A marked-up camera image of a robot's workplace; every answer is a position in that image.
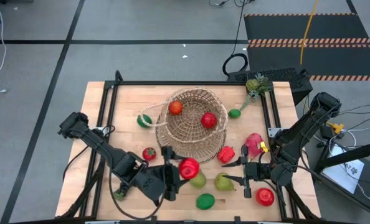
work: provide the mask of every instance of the pear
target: pear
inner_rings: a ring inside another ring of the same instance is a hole
[[[223,175],[228,175],[227,173],[220,173],[217,175],[216,179],[214,180],[214,185],[216,186],[217,190],[221,191],[230,191],[235,190],[234,184],[232,181]]]
[[[191,183],[193,187],[200,189],[205,186],[207,180],[202,170],[199,170],[199,173],[197,174],[197,176],[192,178],[189,182]]]

